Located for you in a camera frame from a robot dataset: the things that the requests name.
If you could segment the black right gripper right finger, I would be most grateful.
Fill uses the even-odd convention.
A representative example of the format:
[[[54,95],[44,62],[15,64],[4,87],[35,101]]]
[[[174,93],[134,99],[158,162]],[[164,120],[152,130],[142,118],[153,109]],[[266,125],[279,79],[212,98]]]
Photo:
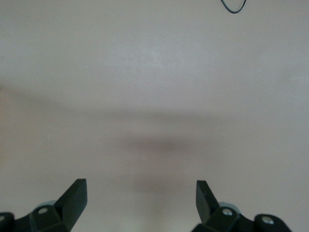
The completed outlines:
[[[258,214],[254,220],[246,218],[239,209],[229,203],[218,202],[206,181],[196,185],[196,207],[201,223],[194,232],[290,232],[291,229],[279,217]]]

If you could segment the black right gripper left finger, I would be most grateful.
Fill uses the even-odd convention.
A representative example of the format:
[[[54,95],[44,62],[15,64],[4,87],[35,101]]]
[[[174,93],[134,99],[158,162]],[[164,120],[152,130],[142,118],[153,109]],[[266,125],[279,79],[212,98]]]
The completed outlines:
[[[56,201],[42,203],[24,217],[1,212],[2,232],[70,232],[87,205],[87,183],[77,179]]]

